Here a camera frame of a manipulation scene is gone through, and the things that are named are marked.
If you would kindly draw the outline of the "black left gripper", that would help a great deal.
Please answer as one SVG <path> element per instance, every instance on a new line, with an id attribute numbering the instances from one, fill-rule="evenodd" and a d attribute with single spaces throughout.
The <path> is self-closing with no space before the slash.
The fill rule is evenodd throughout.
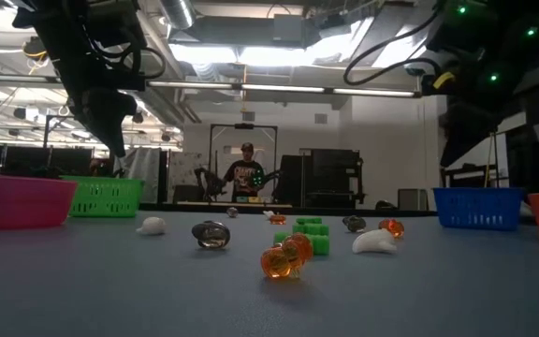
<path id="1" fill-rule="evenodd" d="M 121 35 L 128 39 L 126 53 L 134 57 L 132 67 L 111 62 L 76 33 L 47 34 L 47 52 L 68 98 L 73 100 L 75 118 L 117 157 L 125 157 L 124 117 L 134 115 L 138 105 L 133 96 L 116 90 L 145 89 L 139 70 L 140 52 L 146 46 L 144 36 L 134 32 Z"/>

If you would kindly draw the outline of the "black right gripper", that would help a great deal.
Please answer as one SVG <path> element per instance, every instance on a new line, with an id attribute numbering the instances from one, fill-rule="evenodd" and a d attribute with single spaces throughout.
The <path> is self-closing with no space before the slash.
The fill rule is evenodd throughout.
<path id="1" fill-rule="evenodd" d="M 437 73 L 437 94 L 446 96 L 446 110 L 438 116 L 445 138 L 441 167 L 454 164 L 504 119 L 522 112 L 512 101 L 525 73 L 514 65 L 453 65 Z"/>

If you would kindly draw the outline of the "green block toy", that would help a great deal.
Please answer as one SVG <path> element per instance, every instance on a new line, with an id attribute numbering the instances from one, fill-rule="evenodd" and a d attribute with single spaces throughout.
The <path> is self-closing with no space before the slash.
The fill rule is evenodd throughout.
<path id="1" fill-rule="evenodd" d="M 301 232 L 287 233 L 278 232 L 273 235 L 272 243 L 280 243 L 291 236 L 304 236 L 311 243 L 314 256 L 328 256 L 330 250 L 329 236 L 317 234 L 305 234 Z"/>

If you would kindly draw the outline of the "black side desk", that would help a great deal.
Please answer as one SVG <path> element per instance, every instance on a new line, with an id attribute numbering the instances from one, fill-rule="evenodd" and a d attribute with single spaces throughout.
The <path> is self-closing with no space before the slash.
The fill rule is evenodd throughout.
<path id="1" fill-rule="evenodd" d="M 463 164 L 460 168 L 441 168 L 440 176 L 443 187 L 471 187 L 484 186 L 486 165 Z M 509 174 L 505 168 L 498 168 L 498 182 L 495 185 L 495 171 L 491 172 L 491 187 L 507 187 Z"/>

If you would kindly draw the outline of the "person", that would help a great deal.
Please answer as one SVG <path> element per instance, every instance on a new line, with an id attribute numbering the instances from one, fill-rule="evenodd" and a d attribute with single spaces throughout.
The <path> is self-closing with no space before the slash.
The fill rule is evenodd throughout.
<path id="1" fill-rule="evenodd" d="M 108 158 L 93 158 L 89 164 L 89 175 L 93 177 L 109 177 L 113 164 Z"/>
<path id="2" fill-rule="evenodd" d="M 242 159 L 230 165 L 223 177 L 223 184 L 232 183 L 231 201 L 237 202 L 238 198 L 257 197 L 261 185 L 254 183 L 254 176 L 264 174 L 262 166 L 254 161 L 254 145 L 245 142 L 241 145 Z"/>

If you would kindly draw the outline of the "black monitor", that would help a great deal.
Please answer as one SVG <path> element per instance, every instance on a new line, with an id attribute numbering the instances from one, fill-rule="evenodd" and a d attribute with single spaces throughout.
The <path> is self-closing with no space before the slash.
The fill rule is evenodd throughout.
<path id="1" fill-rule="evenodd" d="M 53 148 L 50 166 L 59 169 L 65 175 L 88 176 L 93 151 L 90 149 Z"/>
<path id="2" fill-rule="evenodd" d="M 50 151 L 41 147 L 8 147 L 1 172 L 4 175 L 43 178 L 47 175 Z"/>

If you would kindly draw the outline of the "green plastic basket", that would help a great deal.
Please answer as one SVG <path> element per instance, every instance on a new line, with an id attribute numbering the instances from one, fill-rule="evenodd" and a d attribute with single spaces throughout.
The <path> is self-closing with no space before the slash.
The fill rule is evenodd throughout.
<path id="1" fill-rule="evenodd" d="M 68 215 L 71 217 L 135 217 L 143 181 L 135 179 L 62 176 L 77 188 Z"/>

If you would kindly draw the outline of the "blue plastic basket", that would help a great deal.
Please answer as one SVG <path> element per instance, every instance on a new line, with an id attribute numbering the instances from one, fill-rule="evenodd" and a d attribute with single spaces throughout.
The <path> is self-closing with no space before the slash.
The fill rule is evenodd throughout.
<path id="1" fill-rule="evenodd" d="M 433 189 L 442 227 L 514 231 L 523 191 L 519 188 L 439 187 Z"/>

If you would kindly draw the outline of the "long ceiling light tube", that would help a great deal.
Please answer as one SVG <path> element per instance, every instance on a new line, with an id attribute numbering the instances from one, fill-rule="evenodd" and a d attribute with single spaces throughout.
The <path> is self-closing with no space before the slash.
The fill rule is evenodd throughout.
<path id="1" fill-rule="evenodd" d="M 255 83 L 243 83 L 240 86 L 240 88 L 243 91 L 267 91 L 267 92 L 304 93 L 304 94 L 323 94 L 325 92 L 325 88 L 323 87 L 255 84 Z"/>
<path id="2" fill-rule="evenodd" d="M 222 82 L 201 82 L 201 81 L 148 81 L 149 87 L 167 87 L 183 89 L 201 89 L 201 90 L 232 90 L 231 83 Z"/>
<path id="3" fill-rule="evenodd" d="M 351 89 L 351 88 L 334 88 L 333 95 L 354 95 L 354 96 L 376 96 L 376 97 L 397 97 L 397 98 L 414 98 L 416 92 L 413 91 L 388 91 L 374 89 Z"/>

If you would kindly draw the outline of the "black chair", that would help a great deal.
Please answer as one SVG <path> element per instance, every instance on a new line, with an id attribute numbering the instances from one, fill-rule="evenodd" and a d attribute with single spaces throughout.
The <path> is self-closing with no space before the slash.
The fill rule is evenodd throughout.
<path id="1" fill-rule="evenodd" d="M 205 189 L 198 185 L 191 184 L 177 184 L 174 187 L 172 196 L 172 202 L 177 204 L 178 202 L 198 202 L 204 200 Z"/>

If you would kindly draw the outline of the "pink plastic bowl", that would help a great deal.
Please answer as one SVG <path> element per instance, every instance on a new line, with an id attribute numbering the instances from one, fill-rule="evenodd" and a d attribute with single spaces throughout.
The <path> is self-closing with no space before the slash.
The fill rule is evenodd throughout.
<path id="1" fill-rule="evenodd" d="M 0 175 L 0 229 L 59 227 L 76 188 L 71 181 Z"/>

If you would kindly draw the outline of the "background wooden table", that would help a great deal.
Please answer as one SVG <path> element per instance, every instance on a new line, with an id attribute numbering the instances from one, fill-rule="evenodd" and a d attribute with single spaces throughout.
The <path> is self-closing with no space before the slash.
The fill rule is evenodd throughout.
<path id="1" fill-rule="evenodd" d="M 197 207 L 203 207 L 203 206 L 210 206 L 210 207 L 248 207 L 248 208 L 286 208 L 286 209 L 292 209 L 293 206 L 291 204 L 275 204 L 275 203 L 232 203 L 232 202 L 218 202 L 218 201 L 211 201 L 211 202 L 204 202 L 204 201 L 178 201 L 174 205 L 176 206 L 197 206 Z"/>

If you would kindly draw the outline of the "large orange translucent toy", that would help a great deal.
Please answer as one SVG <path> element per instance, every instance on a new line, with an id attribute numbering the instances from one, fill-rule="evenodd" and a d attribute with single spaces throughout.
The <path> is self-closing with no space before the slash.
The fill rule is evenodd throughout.
<path id="1" fill-rule="evenodd" d="M 265 250 L 261 255 L 260 264 L 262 271 L 269 278 L 299 278 L 303 266 L 312 257 L 312 241 L 297 232 Z"/>

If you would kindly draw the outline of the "silver ventilation duct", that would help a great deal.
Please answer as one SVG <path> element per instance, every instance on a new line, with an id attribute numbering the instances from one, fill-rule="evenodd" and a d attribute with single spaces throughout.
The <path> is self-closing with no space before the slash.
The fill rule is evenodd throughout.
<path id="1" fill-rule="evenodd" d="M 161 10 L 172 28 L 190 28 L 196 20 L 196 12 L 191 0 L 159 0 Z"/>

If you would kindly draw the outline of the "black gantry frame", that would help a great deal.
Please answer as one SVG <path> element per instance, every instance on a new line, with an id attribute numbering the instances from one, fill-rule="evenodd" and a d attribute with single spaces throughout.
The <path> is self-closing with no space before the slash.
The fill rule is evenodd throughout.
<path id="1" fill-rule="evenodd" d="M 226 171 L 232 163 L 242 159 L 241 145 L 250 142 L 254 145 L 253 159 L 259 163 L 265 173 L 273 172 L 277 169 L 275 159 L 277 157 L 278 128 L 276 126 L 254 125 L 252 123 L 212 124 L 210 126 L 209 141 L 209 162 L 211 169 L 223 180 Z M 263 201 L 270 193 L 264 192 L 266 183 L 259 191 L 257 197 L 238 198 L 238 203 L 250 203 L 251 201 Z M 232 183 L 227 183 L 224 187 L 232 196 Z"/>

